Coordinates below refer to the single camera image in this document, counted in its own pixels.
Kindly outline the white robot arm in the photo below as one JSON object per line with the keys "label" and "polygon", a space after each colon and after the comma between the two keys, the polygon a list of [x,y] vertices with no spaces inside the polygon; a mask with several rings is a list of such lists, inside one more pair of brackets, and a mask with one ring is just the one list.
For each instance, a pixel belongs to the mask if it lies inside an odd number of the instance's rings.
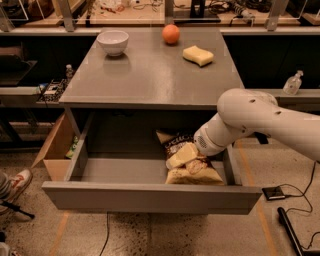
{"label": "white robot arm", "polygon": [[183,166],[199,154],[213,156],[234,141],[255,132],[270,136],[304,156],[320,161],[320,117],[282,108],[261,91],[230,89],[217,101],[217,113],[167,161],[168,169]]}

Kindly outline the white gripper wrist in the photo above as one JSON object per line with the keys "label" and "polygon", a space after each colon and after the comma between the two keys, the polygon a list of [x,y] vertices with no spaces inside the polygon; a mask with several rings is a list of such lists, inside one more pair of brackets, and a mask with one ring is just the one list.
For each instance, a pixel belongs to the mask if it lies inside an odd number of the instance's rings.
{"label": "white gripper wrist", "polygon": [[203,124],[194,134],[194,143],[185,143],[175,154],[166,160],[169,170],[186,167],[198,170],[206,165],[200,158],[214,156],[224,151],[236,140],[251,135],[247,129],[239,129],[226,124],[216,113],[208,122]]}

